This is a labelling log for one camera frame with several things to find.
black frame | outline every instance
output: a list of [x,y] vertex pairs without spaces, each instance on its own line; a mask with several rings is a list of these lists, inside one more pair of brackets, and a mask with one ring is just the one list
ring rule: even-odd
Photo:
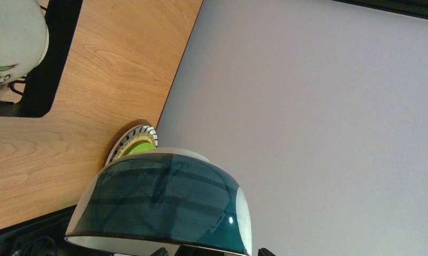
[[0,116],[43,117],[52,107],[65,67],[83,0],[49,0],[46,24],[49,48],[43,61],[27,74],[18,103],[0,102]]
[[428,0],[333,0],[428,20]]

white wall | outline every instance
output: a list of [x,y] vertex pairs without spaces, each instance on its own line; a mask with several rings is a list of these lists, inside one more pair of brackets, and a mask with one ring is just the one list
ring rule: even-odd
[[205,0],[158,133],[237,179],[255,252],[428,255],[428,21]]

white ceramic bowl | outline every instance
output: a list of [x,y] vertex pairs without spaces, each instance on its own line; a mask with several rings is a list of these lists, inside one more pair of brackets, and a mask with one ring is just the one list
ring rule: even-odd
[[36,0],[0,0],[0,84],[38,66],[48,45],[49,32]]

dish rack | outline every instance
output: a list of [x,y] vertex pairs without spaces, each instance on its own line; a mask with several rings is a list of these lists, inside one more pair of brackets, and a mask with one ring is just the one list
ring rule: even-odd
[[65,67],[83,0],[49,0],[44,18],[49,30],[49,48],[43,61],[27,76],[0,85],[20,100],[0,99],[0,116],[43,117],[52,107]]

wood grain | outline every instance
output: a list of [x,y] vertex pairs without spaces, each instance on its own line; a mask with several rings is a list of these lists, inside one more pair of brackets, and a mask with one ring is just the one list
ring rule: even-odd
[[156,125],[201,2],[84,1],[51,111],[0,117],[0,229],[76,204],[119,133]]

